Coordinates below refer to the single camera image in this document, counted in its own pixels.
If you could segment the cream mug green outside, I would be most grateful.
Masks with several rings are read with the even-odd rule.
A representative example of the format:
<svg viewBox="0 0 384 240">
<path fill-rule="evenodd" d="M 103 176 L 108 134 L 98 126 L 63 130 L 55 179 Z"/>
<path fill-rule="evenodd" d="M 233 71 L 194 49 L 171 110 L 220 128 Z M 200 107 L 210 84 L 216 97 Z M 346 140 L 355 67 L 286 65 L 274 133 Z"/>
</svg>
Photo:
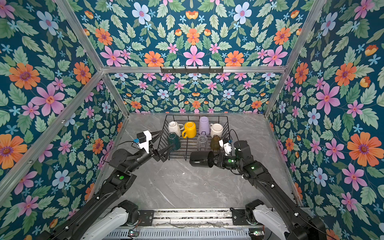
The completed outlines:
<svg viewBox="0 0 384 240">
<path fill-rule="evenodd" d="M 176 133 L 169 133 L 167 140 L 168 144 L 172 145 L 172 151 L 177 151 L 181 148 L 180 138 Z"/>
</svg>

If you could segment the white ceramic mug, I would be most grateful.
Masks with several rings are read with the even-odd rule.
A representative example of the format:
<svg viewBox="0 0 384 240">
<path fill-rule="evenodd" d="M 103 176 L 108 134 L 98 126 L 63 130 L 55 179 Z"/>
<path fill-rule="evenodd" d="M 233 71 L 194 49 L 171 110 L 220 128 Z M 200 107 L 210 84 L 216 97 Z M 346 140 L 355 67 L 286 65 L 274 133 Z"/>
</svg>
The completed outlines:
<svg viewBox="0 0 384 240">
<path fill-rule="evenodd" d="M 182 135 L 182 132 L 184 131 L 184 125 L 172 121 L 168 124 L 168 129 L 170 133 L 175 133 L 178 137 L 180 137 Z"/>
</svg>

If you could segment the olive green glass cup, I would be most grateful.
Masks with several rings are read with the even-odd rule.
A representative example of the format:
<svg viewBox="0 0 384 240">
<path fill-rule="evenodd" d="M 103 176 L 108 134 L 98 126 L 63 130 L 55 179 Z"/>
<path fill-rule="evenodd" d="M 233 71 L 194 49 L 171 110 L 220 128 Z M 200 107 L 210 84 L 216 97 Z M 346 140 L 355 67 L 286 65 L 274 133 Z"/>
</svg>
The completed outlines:
<svg viewBox="0 0 384 240">
<path fill-rule="evenodd" d="M 220 146 L 220 140 L 221 138 L 217 135 L 214 135 L 214 137 L 211 140 L 210 147 L 214 152 L 219 152 L 221 149 Z"/>
</svg>

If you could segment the black mug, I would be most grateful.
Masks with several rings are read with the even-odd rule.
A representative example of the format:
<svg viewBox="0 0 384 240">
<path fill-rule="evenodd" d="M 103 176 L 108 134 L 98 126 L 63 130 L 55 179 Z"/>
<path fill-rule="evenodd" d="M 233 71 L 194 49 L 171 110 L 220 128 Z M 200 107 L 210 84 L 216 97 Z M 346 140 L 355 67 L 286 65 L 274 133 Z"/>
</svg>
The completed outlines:
<svg viewBox="0 0 384 240">
<path fill-rule="evenodd" d="M 215 155 L 212 151 L 195 151 L 191 153 L 189 163 L 193 167 L 212 168 Z"/>
</svg>

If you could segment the yellow mug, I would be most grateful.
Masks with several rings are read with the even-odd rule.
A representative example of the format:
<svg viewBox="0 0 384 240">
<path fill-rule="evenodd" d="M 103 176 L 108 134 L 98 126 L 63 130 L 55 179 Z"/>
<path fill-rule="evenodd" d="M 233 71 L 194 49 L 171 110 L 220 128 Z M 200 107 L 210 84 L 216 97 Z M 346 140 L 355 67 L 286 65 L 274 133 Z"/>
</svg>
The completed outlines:
<svg viewBox="0 0 384 240">
<path fill-rule="evenodd" d="M 186 122 L 184 125 L 184 130 L 182 132 L 182 137 L 184 139 L 192 139 L 197 135 L 197 126 L 194 122 Z"/>
</svg>

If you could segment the white mug red inside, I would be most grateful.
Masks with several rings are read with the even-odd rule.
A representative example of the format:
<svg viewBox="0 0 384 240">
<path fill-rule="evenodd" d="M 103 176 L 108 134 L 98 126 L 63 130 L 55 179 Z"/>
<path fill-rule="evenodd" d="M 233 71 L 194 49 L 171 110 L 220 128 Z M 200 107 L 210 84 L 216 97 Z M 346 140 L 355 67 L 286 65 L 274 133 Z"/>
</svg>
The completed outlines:
<svg viewBox="0 0 384 240">
<path fill-rule="evenodd" d="M 219 137 L 223 136 L 224 127 L 221 124 L 210 124 L 210 135 L 211 137 Z"/>
</svg>

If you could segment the clear glass cup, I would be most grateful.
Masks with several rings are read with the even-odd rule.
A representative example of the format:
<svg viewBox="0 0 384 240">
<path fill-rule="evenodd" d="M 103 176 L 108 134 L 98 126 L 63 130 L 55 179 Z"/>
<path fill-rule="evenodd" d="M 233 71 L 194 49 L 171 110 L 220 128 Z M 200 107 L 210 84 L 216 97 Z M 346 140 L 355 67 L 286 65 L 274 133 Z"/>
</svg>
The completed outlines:
<svg viewBox="0 0 384 240">
<path fill-rule="evenodd" d="M 208 149 L 208 137 L 205 133 L 201 134 L 197 138 L 197 150 L 206 151 Z"/>
</svg>

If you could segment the lavender plastic cup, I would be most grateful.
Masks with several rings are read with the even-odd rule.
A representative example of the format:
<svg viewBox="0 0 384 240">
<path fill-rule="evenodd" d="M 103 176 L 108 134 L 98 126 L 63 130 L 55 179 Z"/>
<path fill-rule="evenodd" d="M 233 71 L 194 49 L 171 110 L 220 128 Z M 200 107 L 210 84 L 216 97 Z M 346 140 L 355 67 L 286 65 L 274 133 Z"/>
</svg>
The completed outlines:
<svg viewBox="0 0 384 240">
<path fill-rule="evenodd" d="M 199 135 L 210 135 L 210 121 L 206 116 L 200 117 L 199 120 Z"/>
</svg>

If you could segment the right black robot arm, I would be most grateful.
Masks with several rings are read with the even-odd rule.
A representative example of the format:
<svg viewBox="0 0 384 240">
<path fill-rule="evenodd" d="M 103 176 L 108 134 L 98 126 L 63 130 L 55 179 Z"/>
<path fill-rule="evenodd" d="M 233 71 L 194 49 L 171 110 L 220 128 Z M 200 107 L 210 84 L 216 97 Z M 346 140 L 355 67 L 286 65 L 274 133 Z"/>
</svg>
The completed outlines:
<svg viewBox="0 0 384 240">
<path fill-rule="evenodd" d="M 262 224 L 281 240 L 325 240 L 326 227 L 318 217 L 311 217 L 278 186 L 268 169 L 254 160 L 247 141 L 234 144 L 219 141 L 224 150 L 214 164 L 238 175 L 259 190 L 272 204 L 270 210 L 263 201 L 254 200 L 245 207 L 245 218 L 250 224 Z"/>
</svg>

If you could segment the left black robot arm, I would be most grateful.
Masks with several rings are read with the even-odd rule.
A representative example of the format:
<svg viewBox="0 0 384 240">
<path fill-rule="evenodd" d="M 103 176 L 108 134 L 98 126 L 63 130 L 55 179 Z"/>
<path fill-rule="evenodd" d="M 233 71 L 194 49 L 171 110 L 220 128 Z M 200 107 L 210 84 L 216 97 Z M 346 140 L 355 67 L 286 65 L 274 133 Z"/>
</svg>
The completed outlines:
<svg viewBox="0 0 384 240">
<path fill-rule="evenodd" d="M 144 131 L 132 141 L 138 146 L 134 154 L 124 148 L 114 151 L 109 166 L 114 170 L 103 182 L 101 188 L 70 219 L 51 232 L 44 231 L 39 240 L 102 240 L 116 228 L 128 223 L 136 225 L 139 220 L 138 206 L 130 201 L 123 201 L 114 207 L 102 220 L 101 214 L 132 186 L 136 179 L 133 174 L 150 159 L 165 162 L 174 150 L 173 143 L 162 149 L 154 148 L 154 143 L 163 131 Z"/>
</svg>

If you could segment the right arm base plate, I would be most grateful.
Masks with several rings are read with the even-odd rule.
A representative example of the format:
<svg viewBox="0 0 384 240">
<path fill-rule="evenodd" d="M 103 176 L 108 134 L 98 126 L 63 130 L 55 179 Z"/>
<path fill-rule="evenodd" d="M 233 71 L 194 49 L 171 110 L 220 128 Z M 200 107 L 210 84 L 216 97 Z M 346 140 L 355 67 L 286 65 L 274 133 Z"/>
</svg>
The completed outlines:
<svg viewBox="0 0 384 240">
<path fill-rule="evenodd" d="M 232 222 L 234 226 L 251 226 L 256 224 L 256 222 L 250 222 L 247 219 L 244 209 L 230 208 L 230 212 L 232 214 Z"/>
</svg>

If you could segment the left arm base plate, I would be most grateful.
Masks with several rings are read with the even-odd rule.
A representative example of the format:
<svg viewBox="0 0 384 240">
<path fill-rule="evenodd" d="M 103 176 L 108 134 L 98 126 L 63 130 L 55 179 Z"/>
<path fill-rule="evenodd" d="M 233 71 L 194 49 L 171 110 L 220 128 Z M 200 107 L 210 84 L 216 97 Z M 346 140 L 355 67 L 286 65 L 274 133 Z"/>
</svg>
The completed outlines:
<svg viewBox="0 0 384 240">
<path fill-rule="evenodd" d="M 155 211 L 154 210 L 138 210 L 134 214 L 134 226 L 150 227 L 153 224 Z"/>
</svg>

